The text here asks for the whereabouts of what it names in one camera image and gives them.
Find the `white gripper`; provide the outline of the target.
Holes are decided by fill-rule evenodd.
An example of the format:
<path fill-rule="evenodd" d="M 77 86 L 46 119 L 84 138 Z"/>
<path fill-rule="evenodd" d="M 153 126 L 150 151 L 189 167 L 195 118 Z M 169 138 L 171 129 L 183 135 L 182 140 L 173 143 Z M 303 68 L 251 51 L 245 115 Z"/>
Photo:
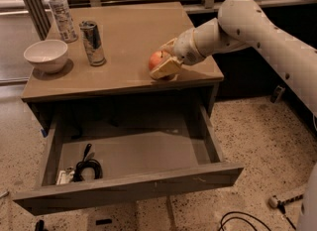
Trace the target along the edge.
<path fill-rule="evenodd" d="M 150 76 L 153 79 L 164 78 L 179 72 L 182 64 L 195 65 L 204 60 L 204 56 L 196 48 L 193 28 L 183 32 L 177 38 L 169 40 L 159 49 L 170 55 L 175 55 L 175 57 L 164 58 L 156 65 L 150 71 Z"/>

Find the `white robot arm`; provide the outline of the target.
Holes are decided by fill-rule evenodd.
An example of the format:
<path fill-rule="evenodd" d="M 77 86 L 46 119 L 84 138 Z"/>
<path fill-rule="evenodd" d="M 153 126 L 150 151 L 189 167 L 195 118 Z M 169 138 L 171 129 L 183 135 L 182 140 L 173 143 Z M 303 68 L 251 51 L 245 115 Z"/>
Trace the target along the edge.
<path fill-rule="evenodd" d="M 317 116 L 317 52 L 284 32 L 254 0 L 225 0 L 218 16 L 168 41 L 151 55 L 150 76 L 173 75 L 214 54 L 254 48 Z"/>

